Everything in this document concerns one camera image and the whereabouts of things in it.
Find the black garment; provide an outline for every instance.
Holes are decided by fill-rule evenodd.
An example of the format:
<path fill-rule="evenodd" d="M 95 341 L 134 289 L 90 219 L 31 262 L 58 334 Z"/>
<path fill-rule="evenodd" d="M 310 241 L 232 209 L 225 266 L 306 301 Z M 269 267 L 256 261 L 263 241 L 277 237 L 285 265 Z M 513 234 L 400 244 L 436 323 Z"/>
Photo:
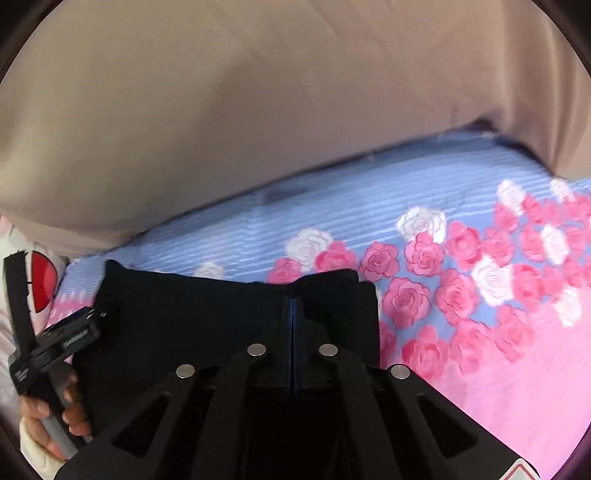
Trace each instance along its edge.
<path fill-rule="evenodd" d="M 100 433 L 130 402 L 179 365 L 223 365 L 281 318 L 285 297 L 301 297 L 304 316 L 331 340 L 379 363 L 374 285 L 340 270 L 286 286 L 235 283 L 127 270 L 115 261 L 95 304 L 113 304 L 99 342 L 74 357 L 74 368 Z"/>

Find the human hand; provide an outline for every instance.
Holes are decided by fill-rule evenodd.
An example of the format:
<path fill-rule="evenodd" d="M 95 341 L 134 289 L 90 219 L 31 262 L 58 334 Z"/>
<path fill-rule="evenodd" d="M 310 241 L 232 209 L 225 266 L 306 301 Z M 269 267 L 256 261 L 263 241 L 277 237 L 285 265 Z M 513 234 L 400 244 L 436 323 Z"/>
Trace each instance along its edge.
<path fill-rule="evenodd" d="M 84 405 L 80 401 L 78 376 L 71 372 L 69 384 L 62 392 L 63 397 L 71 406 L 64 411 L 62 418 L 70 426 L 70 433 L 76 436 L 90 435 L 90 422 Z M 49 405 L 43 400 L 33 397 L 21 397 L 21 414 L 29 435 L 45 450 L 60 460 L 66 460 L 57 443 L 49 436 L 41 423 L 42 419 L 50 416 Z"/>

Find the warning sticker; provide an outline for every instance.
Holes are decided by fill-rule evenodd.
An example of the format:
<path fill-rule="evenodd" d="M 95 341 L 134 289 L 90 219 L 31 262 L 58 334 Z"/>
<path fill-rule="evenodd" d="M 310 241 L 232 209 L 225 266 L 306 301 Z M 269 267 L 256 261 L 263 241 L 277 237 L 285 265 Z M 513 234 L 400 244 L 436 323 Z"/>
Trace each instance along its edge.
<path fill-rule="evenodd" d="M 540 477 L 529 463 L 520 458 L 500 480 L 540 480 Z"/>

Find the round metal rivet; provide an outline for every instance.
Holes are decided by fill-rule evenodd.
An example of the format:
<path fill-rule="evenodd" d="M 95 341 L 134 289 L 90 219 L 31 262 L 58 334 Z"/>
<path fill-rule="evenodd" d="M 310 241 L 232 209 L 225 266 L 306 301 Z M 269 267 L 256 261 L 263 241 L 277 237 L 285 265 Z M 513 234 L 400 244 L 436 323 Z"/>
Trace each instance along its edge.
<path fill-rule="evenodd" d="M 336 347 L 336 345 L 333 345 L 332 343 L 325 343 L 324 345 L 320 345 L 318 351 L 322 356 L 335 356 L 337 353 L 339 353 L 339 349 Z"/>
<path fill-rule="evenodd" d="M 390 375 L 398 380 L 404 380 L 410 377 L 410 369 L 406 365 L 397 364 L 390 369 Z"/>
<path fill-rule="evenodd" d="M 248 347 L 248 355 L 250 356 L 261 356 L 265 355 L 267 352 L 267 347 L 262 343 L 253 343 L 250 347 Z"/>
<path fill-rule="evenodd" d="M 189 378 L 195 374 L 195 367 L 193 365 L 184 364 L 177 368 L 177 377 Z"/>

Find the floral bedsheet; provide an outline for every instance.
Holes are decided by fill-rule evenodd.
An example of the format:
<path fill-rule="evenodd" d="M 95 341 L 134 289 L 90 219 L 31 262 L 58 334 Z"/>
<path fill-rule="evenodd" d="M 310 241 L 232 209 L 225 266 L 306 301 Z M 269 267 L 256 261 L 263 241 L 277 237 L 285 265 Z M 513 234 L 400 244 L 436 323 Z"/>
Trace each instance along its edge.
<path fill-rule="evenodd" d="M 591 180 L 552 179 L 490 135 L 453 134 L 307 173 L 74 260 L 51 322 L 102 265 L 376 285 L 381 364 L 409 365 L 550 479 L 591 420 Z"/>

